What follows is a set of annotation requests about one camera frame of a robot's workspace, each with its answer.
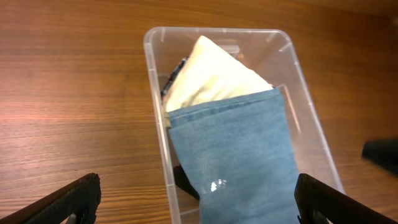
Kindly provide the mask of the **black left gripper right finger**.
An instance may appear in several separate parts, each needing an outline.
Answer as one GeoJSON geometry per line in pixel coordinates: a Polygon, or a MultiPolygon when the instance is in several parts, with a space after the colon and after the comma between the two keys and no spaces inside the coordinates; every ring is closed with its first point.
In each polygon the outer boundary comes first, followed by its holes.
{"type": "Polygon", "coordinates": [[[397,224],[304,173],[298,176],[295,201],[300,212],[298,220],[304,224],[397,224]]]}

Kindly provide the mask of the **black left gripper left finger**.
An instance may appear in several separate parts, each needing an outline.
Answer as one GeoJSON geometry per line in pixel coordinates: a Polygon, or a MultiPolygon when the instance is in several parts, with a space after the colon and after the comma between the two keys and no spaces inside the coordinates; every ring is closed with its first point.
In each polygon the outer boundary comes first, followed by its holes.
{"type": "Polygon", "coordinates": [[[4,224],[90,223],[101,202],[100,177],[89,173],[1,219],[4,224]]]}

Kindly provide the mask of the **blue jeans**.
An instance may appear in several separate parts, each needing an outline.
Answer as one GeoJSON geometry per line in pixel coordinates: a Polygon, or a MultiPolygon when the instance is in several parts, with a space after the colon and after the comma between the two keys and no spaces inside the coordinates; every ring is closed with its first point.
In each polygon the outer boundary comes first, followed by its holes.
{"type": "Polygon", "coordinates": [[[202,223],[297,223],[299,176],[279,89],[170,112],[202,223]]]}

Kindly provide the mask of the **cream cloth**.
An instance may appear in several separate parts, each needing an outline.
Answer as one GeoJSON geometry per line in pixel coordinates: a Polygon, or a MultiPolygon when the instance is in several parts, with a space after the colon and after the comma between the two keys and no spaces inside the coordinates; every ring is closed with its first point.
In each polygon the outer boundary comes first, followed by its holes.
{"type": "Polygon", "coordinates": [[[200,36],[185,66],[162,98],[165,125],[171,127],[169,113],[172,111],[273,88],[209,38],[200,36]]]}

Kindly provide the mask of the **plaid cloth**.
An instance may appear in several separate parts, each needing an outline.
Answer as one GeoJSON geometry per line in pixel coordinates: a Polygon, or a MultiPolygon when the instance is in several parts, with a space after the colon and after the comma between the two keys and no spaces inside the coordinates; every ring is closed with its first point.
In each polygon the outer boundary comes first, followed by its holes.
{"type": "Polygon", "coordinates": [[[163,89],[160,92],[161,98],[164,98],[167,95],[173,82],[177,78],[181,69],[185,66],[187,60],[188,60],[188,57],[182,58],[181,61],[179,62],[179,64],[173,69],[172,73],[168,77],[166,84],[164,85],[163,89]]]}

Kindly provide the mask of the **black cloth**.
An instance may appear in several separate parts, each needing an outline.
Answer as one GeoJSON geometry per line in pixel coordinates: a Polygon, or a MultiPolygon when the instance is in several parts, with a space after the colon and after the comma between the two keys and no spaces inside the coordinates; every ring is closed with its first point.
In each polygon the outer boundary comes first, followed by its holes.
{"type": "Polygon", "coordinates": [[[182,189],[187,194],[191,195],[196,200],[200,199],[198,192],[191,185],[182,166],[175,166],[173,168],[174,182],[177,187],[182,189]]]}

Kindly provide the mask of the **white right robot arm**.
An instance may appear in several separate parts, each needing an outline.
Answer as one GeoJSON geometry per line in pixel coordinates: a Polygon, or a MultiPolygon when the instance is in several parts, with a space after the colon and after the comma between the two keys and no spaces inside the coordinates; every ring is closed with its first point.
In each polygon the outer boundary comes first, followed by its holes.
{"type": "Polygon", "coordinates": [[[397,139],[366,141],[362,157],[397,175],[397,139]]]}

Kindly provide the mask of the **clear plastic storage container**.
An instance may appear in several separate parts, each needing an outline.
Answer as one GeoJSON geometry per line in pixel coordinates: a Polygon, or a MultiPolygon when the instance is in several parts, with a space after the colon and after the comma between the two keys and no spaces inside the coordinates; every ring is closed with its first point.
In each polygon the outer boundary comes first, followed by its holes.
{"type": "Polygon", "coordinates": [[[155,27],[144,53],[173,223],[297,223],[301,173],[343,190],[284,31],[155,27]],[[272,89],[181,108],[167,119],[172,72],[188,68],[201,37],[272,89]]]}

